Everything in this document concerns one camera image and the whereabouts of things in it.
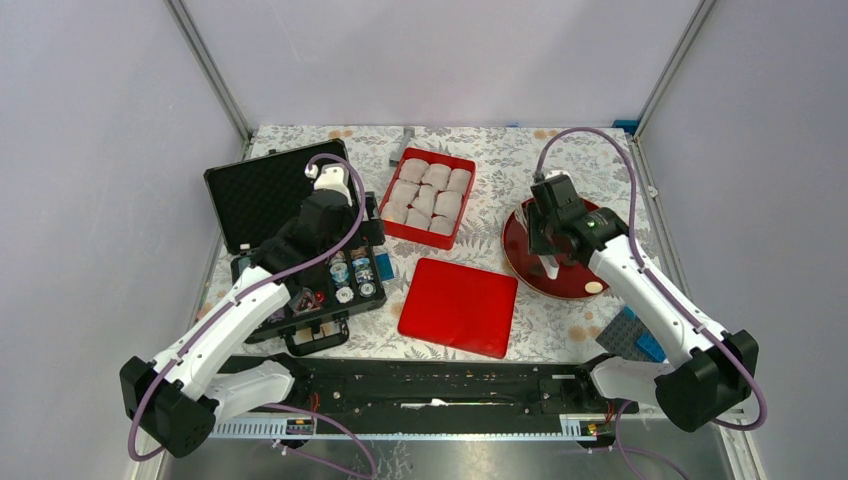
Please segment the silver tweezers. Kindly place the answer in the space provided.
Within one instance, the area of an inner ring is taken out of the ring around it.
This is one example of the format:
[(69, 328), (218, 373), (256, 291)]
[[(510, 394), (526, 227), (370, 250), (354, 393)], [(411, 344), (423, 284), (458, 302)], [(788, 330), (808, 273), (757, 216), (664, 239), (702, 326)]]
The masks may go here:
[(550, 280), (556, 280), (559, 276), (560, 262), (553, 255), (539, 255), (539, 262), (545, 276)]

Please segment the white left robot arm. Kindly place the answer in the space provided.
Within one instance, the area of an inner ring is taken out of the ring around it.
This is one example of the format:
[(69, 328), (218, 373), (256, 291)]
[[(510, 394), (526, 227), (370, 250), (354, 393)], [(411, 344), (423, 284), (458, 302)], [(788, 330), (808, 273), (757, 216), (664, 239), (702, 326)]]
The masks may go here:
[(220, 422), (271, 404), (296, 411), (309, 401), (308, 381), (279, 362), (219, 374), (270, 316), (295, 309), (314, 298), (316, 283), (330, 282), (334, 256), (362, 243), (372, 204), (359, 173), (337, 159), (323, 166), (311, 160), (304, 174), (313, 190), (298, 216), (254, 251), (224, 298), (153, 358), (133, 356), (120, 368), (132, 460), (148, 461), (164, 451), (184, 457)]

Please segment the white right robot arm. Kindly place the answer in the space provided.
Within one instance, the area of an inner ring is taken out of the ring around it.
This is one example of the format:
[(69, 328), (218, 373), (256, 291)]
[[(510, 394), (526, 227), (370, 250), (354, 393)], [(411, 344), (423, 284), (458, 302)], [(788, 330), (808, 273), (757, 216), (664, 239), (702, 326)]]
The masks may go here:
[(657, 270), (611, 209), (589, 210), (570, 176), (536, 176), (524, 209), (528, 251), (558, 275), (566, 255), (607, 284), (643, 322), (665, 353), (656, 362), (603, 354), (584, 363), (575, 402), (597, 412), (612, 399), (658, 407), (679, 429), (694, 432), (757, 392), (759, 345), (745, 330), (729, 332), (697, 309)]

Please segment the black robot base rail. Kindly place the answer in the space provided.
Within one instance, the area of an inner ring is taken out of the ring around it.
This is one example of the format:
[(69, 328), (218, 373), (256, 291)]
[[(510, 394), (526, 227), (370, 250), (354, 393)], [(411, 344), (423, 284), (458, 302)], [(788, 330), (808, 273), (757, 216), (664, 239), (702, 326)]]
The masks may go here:
[(361, 438), (587, 439), (637, 403), (590, 390), (573, 364), (295, 358), (285, 404), (310, 409)]

